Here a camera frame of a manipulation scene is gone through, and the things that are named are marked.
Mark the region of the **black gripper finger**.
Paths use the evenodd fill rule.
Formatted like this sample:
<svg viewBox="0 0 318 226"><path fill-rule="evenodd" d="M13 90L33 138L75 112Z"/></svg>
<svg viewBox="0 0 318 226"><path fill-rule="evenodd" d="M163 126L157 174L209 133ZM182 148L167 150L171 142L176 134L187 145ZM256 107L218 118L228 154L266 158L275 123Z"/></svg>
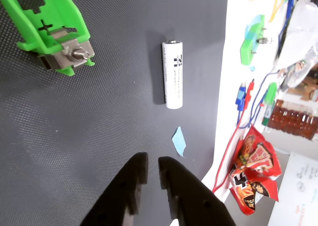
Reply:
<svg viewBox="0 0 318 226"><path fill-rule="evenodd" d="M180 226L234 226L226 206L176 159L158 159L160 184L167 191L171 218Z"/></svg>
<svg viewBox="0 0 318 226"><path fill-rule="evenodd" d="M148 180L148 154L133 155L121 168L91 210L82 226L132 226L139 212L142 186Z"/></svg>

